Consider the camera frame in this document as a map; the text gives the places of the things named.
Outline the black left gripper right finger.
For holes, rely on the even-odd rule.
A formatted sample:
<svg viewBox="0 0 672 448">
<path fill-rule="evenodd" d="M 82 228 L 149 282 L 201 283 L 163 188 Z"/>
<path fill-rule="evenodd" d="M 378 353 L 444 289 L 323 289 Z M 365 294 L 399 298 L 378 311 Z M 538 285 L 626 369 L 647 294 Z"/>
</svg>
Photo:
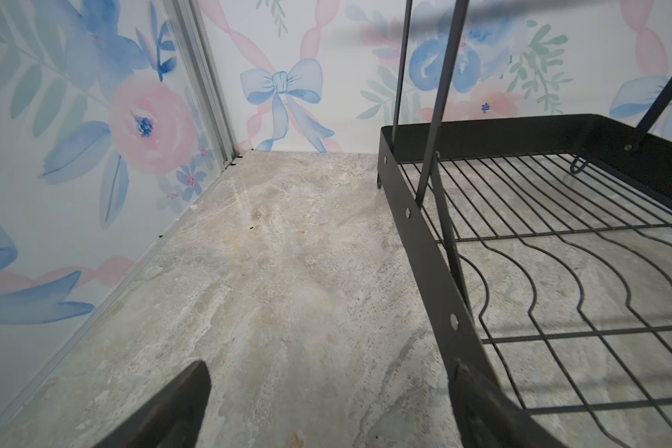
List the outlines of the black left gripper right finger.
<svg viewBox="0 0 672 448">
<path fill-rule="evenodd" d="M 463 360 L 455 362 L 455 371 L 449 380 L 449 396 L 464 447 L 564 445 Z"/>
</svg>

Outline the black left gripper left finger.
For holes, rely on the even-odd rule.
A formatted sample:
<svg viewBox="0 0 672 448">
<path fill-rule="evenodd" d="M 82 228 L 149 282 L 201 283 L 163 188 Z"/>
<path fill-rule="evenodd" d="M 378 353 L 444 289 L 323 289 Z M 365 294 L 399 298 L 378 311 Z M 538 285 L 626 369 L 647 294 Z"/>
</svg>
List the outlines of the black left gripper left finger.
<svg viewBox="0 0 672 448">
<path fill-rule="evenodd" d="M 207 365 L 203 360 L 196 360 L 97 446 L 194 447 L 210 391 Z"/>
</svg>

